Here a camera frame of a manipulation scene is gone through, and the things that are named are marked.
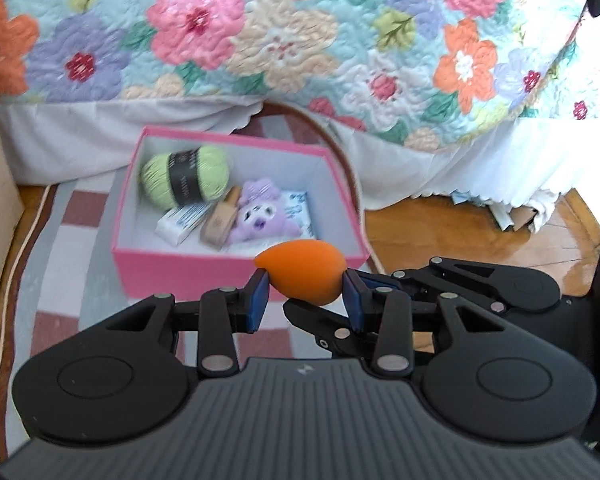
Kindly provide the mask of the orange makeup sponge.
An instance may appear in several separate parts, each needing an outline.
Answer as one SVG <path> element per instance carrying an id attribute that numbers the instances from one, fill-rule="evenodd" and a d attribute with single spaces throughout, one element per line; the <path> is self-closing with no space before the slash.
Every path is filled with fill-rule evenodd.
<path id="1" fill-rule="evenodd" d="M 342 276 L 348 270 L 344 255 L 322 240 L 290 240 L 261 252 L 253 262 L 268 272 L 281 295 L 319 307 L 341 295 Z"/>

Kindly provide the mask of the purple plush toy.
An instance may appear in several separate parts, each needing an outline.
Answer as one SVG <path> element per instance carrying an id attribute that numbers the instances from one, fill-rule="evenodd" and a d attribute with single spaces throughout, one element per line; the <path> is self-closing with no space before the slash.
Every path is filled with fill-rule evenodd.
<path id="1" fill-rule="evenodd" d="M 299 235 L 300 226 L 286 214 L 282 191 L 270 179 L 244 183 L 238 200 L 236 220 L 227 239 L 228 244 L 279 237 L 293 238 Z"/>

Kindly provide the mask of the gold foundation bottle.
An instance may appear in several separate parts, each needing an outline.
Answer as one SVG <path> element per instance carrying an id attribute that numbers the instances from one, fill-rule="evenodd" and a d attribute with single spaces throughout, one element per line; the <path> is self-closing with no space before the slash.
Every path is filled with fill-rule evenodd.
<path id="1" fill-rule="evenodd" d="M 242 188 L 232 186 L 225 197 L 216 203 L 200 232 L 200 240 L 214 248 L 222 248 L 233 229 L 238 213 Z"/>

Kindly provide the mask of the blue wet wipes pack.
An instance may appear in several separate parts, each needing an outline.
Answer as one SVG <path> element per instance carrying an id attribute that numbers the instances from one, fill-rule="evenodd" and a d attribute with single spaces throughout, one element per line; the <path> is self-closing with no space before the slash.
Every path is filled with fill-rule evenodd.
<path id="1" fill-rule="evenodd" d="M 314 238 L 315 233 L 309 211 L 308 193 L 304 191 L 283 191 L 282 200 L 286 216 L 299 228 L 301 238 Z"/>

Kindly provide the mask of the white small tissue pack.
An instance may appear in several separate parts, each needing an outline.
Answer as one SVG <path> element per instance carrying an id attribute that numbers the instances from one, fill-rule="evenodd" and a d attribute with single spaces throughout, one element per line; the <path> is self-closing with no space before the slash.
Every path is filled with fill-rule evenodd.
<path id="1" fill-rule="evenodd" d="M 212 203 L 196 203 L 166 212 L 157 222 L 155 234 L 171 246 L 184 242 L 200 226 L 212 208 Z"/>

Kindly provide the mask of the green yarn ball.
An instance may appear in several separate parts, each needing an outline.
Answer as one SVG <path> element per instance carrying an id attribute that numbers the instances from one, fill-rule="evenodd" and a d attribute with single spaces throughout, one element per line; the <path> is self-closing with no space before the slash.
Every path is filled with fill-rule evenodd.
<path id="1" fill-rule="evenodd" d="M 229 180 L 228 159 L 213 145 L 158 154 L 140 170 L 145 195 L 162 210 L 214 202 L 224 195 Z"/>

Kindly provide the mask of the pink cardboard box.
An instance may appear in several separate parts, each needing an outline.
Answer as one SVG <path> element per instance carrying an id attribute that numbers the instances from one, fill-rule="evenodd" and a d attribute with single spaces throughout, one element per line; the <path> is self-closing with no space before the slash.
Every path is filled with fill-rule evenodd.
<path id="1" fill-rule="evenodd" d="M 148 127 L 119 200 L 111 251 L 124 292 L 181 300 L 239 287 L 257 254 L 324 240 L 348 266 L 370 256 L 354 193 L 316 145 Z"/>

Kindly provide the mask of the floral quilt bedspread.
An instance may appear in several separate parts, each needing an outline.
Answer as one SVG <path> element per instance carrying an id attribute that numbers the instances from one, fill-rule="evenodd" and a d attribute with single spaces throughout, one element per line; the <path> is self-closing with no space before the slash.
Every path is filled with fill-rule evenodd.
<path id="1" fill-rule="evenodd" d="M 532 207 L 554 142 L 600 119 L 600 0 L 0 0 L 0 133 L 15 180 L 125 166 L 147 125 L 316 120 L 365 205 Z"/>

